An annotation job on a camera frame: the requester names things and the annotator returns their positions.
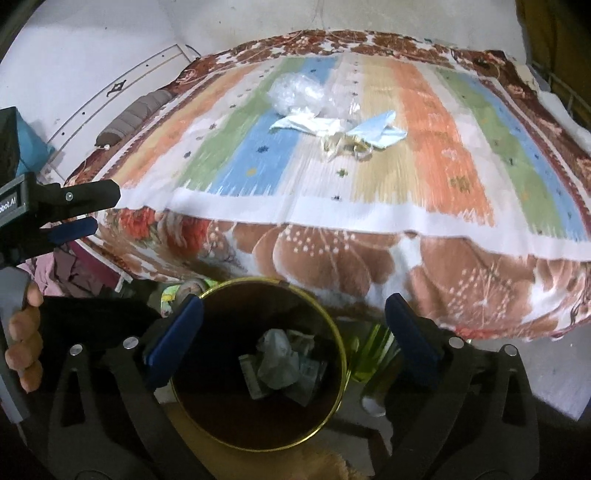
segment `gray grip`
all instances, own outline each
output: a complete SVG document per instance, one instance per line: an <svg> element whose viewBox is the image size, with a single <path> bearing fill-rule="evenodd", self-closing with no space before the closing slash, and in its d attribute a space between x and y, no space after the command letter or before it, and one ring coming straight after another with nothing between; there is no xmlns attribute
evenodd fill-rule
<svg viewBox="0 0 591 480"><path fill-rule="evenodd" d="M10 318L27 304L27 288L31 277L20 268L6 267L0 270L0 401L12 423L19 423L29 416L25 393L18 373L10 370L4 354L14 342L8 331Z"/></svg>

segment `light blue cloth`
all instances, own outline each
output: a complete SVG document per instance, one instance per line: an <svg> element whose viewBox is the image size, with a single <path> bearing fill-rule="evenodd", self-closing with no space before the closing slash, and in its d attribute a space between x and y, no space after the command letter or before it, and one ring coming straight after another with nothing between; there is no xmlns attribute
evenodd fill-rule
<svg viewBox="0 0 591 480"><path fill-rule="evenodd" d="M354 129L349 130L347 135L361 137L375 148L390 147L407 136L404 130L389 126L395 118L396 112L389 110L360 123Z"/></svg>
<svg viewBox="0 0 591 480"><path fill-rule="evenodd" d="M47 160L56 151L47 145L35 131L23 120L17 110L18 147L21 150L21 161L17 167L17 177L25 172L39 173Z"/></svg>

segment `brown floral pattern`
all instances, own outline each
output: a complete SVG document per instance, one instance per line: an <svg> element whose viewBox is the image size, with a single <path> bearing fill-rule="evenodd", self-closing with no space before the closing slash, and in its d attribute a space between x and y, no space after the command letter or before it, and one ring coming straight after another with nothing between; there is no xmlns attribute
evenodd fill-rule
<svg viewBox="0 0 591 480"><path fill-rule="evenodd" d="M338 52L391 56L496 78L513 103L552 142L570 172L527 122L524 127L571 193L574 174L591 192L591 160L537 101L502 52L426 46L410 37L380 32L305 30L252 41L193 62L165 88L173 99L165 115L110 150L97 150L69 184L106 177L125 164L143 140L225 70L289 55ZM496 95L498 92L487 85ZM573 198L586 211L578 193ZM591 222L587 211L586 222ZM315 293L335 314L379 315L386 297L400 291L414 308L468 338L560 336L591 318L591 263L491 254L461 238L422 237L412 232L376 235L298 225L253 225L189 218L173 212L111 210L100 219L92 248L136 277L185 280L264 275Z"/></svg>

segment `metal screw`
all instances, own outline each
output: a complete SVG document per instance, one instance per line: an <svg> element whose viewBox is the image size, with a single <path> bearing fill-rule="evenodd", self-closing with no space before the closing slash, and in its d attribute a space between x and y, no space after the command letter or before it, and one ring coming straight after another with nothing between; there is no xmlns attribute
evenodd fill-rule
<svg viewBox="0 0 591 480"><path fill-rule="evenodd" d="M517 348L513 345L505 345L505 353L509 356L517 355Z"/></svg>
<svg viewBox="0 0 591 480"><path fill-rule="evenodd" d="M462 348L464 346L464 340L459 337L451 337L447 343L449 343L452 348Z"/></svg>
<svg viewBox="0 0 591 480"><path fill-rule="evenodd" d="M82 345L81 344L77 343L75 345L72 345L70 347L70 355L71 356L76 356L76 355L82 353L82 350L84 350L84 349L82 348Z"/></svg>
<svg viewBox="0 0 591 480"><path fill-rule="evenodd" d="M127 350L131 350L134 349L135 347L138 346L139 340L137 337L128 337L125 340L123 340L123 348L127 349Z"/></svg>

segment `finger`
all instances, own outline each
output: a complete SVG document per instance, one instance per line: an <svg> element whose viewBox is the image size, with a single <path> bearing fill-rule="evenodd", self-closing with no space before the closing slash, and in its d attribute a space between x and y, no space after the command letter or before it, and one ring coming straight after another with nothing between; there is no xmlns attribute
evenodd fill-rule
<svg viewBox="0 0 591 480"><path fill-rule="evenodd" d="M39 330L41 313L37 307L27 307L21 312L16 312L8 324L8 332L15 342L27 340L33 333Z"/></svg>
<svg viewBox="0 0 591 480"><path fill-rule="evenodd" d="M25 370L39 358L42 349L41 335L35 332L29 339L15 343L6 350L6 363L13 370Z"/></svg>
<svg viewBox="0 0 591 480"><path fill-rule="evenodd" d="M29 283L29 288L27 289L27 303L31 307L40 307L43 303L43 295L37 284L33 281Z"/></svg>
<svg viewBox="0 0 591 480"><path fill-rule="evenodd" d="M41 385L43 367L41 362L36 360L29 368L21 373L21 386L25 392L34 392Z"/></svg>

